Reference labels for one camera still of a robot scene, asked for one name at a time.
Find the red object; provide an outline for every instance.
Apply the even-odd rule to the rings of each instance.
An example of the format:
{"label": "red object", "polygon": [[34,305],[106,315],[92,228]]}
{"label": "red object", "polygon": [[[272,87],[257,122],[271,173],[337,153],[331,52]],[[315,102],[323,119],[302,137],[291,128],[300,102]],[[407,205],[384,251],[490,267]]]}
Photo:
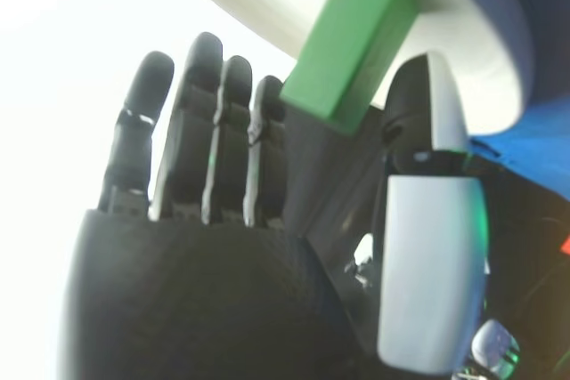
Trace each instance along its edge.
{"label": "red object", "polygon": [[570,255],[570,236],[568,236],[568,239],[566,240],[566,242],[562,245],[562,247],[560,248],[560,250],[565,253]]}

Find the green block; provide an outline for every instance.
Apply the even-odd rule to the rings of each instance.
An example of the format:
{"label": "green block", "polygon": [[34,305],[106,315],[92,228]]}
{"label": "green block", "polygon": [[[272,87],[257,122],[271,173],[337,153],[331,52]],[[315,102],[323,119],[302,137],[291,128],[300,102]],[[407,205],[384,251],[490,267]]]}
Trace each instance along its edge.
{"label": "green block", "polygon": [[328,0],[281,98],[355,132],[418,13],[416,0]]}

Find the white background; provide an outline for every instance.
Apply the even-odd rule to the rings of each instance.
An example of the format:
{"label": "white background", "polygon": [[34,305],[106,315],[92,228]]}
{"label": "white background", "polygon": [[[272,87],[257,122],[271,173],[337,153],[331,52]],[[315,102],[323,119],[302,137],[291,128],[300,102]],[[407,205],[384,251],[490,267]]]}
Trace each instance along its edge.
{"label": "white background", "polygon": [[205,30],[226,58],[248,58],[257,80],[293,66],[208,0],[0,0],[0,378],[55,378],[77,227],[97,202],[131,78],[159,50],[177,82]]}

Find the blue surface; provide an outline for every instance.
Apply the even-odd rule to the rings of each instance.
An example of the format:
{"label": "blue surface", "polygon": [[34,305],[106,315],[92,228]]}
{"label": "blue surface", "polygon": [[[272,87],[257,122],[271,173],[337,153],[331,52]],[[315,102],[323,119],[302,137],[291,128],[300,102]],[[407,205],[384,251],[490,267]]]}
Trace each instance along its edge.
{"label": "blue surface", "polygon": [[475,138],[476,152],[570,199],[570,0],[521,0],[536,51],[524,116],[505,133]]}

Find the white plate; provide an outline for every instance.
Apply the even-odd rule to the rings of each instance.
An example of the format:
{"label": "white plate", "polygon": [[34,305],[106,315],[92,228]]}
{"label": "white plate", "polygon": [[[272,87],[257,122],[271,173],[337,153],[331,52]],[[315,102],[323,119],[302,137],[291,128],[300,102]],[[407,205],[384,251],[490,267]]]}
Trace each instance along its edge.
{"label": "white plate", "polygon": [[[297,57],[325,0],[213,0]],[[372,104],[382,107],[398,67],[438,51],[457,79],[470,134],[497,133],[522,114],[533,85],[533,47],[518,0],[420,0],[413,25]]]}

